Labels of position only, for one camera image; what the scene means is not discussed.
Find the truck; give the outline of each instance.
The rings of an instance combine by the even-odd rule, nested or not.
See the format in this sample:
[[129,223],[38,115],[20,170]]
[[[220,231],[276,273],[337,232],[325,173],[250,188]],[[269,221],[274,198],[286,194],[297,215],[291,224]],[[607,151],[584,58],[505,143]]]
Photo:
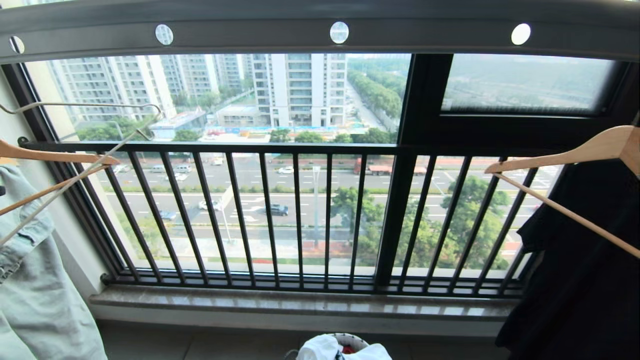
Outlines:
[[[353,173],[359,174],[360,167],[362,164],[362,158],[358,158],[353,167]],[[390,165],[367,165],[367,170],[365,174],[367,175],[391,175],[393,171],[393,167]],[[413,174],[418,176],[424,176],[427,173],[427,168],[422,167],[420,165],[416,165],[413,169]]]

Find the dark car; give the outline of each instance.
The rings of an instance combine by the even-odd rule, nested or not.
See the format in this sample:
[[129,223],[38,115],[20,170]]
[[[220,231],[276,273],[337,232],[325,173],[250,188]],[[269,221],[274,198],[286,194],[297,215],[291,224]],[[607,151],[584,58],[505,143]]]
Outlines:
[[289,216],[289,207],[286,205],[271,204],[271,214],[281,217]]
[[160,218],[162,218],[163,220],[172,221],[173,219],[175,219],[175,216],[176,213],[174,213],[173,211],[160,210]]

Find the light blue denim jacket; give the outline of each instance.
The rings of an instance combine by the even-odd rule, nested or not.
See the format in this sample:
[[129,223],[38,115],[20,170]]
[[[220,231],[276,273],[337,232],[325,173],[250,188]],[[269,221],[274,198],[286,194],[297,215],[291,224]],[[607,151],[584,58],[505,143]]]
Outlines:
[[[0,166],[5,208],[36,190],[19,170]],[[36,200],[0,216],[3,238],[39,205]],[[106,359],[93,316],[62,265],[41,212],[0,247],[0,360]]]

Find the low building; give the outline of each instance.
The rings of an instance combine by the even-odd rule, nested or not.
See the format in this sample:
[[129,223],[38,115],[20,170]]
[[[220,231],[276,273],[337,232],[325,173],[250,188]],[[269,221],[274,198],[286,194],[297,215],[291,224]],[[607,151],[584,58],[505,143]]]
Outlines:
[[260,119],[258,108],[250,105],[229,105],[217,112],[218,125],[223,127],[267,126]]
[[194,130],[200,134],[207,124],[206,115],[206,112],[200,108],[194,111],[185,111],[170,119],[156,122],[149,126],[149,129],[153,132],[155,141],[173,140],[175,132],[183,129]]

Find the tiled floor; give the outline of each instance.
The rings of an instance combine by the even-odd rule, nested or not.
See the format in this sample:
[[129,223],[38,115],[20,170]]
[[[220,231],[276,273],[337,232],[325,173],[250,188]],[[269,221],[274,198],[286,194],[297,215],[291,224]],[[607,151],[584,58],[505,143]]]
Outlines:
[[[315,336],[312,332],[255,331],[160,327],[135,323],[101,322],[102,339],[110,360],[283,359]],[[506,359],[509,352],[491,338],[439,338],[358,334],[369,343],[381,343],[394,360]]]

